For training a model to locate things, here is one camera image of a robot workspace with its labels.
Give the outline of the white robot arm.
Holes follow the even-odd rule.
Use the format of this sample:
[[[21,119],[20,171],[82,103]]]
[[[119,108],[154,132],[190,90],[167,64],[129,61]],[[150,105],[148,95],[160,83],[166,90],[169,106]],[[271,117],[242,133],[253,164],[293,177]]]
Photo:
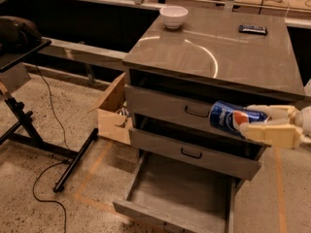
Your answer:
[[[243,122],[241,135],[251,141],[282,149],[311,145],[311,107],[252,105],[249,110],[269,116],[267,122]]]

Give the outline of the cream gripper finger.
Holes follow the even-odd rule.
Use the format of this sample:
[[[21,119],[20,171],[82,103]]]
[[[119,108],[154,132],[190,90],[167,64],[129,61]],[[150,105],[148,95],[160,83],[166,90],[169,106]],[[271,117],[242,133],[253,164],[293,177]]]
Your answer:
[[[302,130],[292,124],[242,123],[241,135],[251,141],[283,149],[301,144]]]
[[[292,105],[250,105],[247,110],[263,112],[271,119],[289,119],[294,120],[299,115],[299,110]]]

